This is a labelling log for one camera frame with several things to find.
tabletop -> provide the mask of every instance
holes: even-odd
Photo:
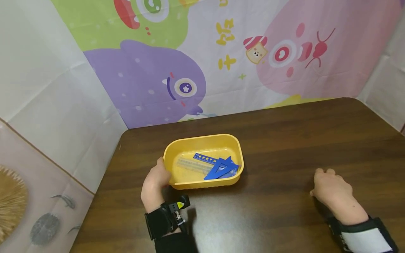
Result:
[[[405,138],[361,102],[339,98],[126,131],[71,252],[154,252],[140,200],[143,180],[176,139],[232,134],[245,169],[226,187],[175,191],[200,253],[340,252],[309,191],[316,168],[353,186],[405,249]]]

green cartoon character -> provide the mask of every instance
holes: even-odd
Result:
[[[119,48],[123,40],[176,49],[198,0],[52,0],[80,49]]]

purple cartoon character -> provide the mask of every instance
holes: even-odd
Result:
[[[175,49],[124,40],[120,49],[85,51],[128,128],[199,115],[206,83],[200,67]]]

yellow sticker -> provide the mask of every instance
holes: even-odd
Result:
[[[177,202],[177,206],[179,207],[179,209],[181,209],[184,206],[184,203],[182,202]]]

yellow plastic tray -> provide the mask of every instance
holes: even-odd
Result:
[[[201,172],[187,170],[177,165],[180,158],[193,159],[195,153],[224,159],[231,156],[233,162],[239,165],[238,172],[229,178],[204,180],[204,174]],[[243,171],[241,145],[238,139],[230,134],[175,140],[166,147],[163,159],[166,169],[172,173],[170,185],[177,190],[233,185]]]

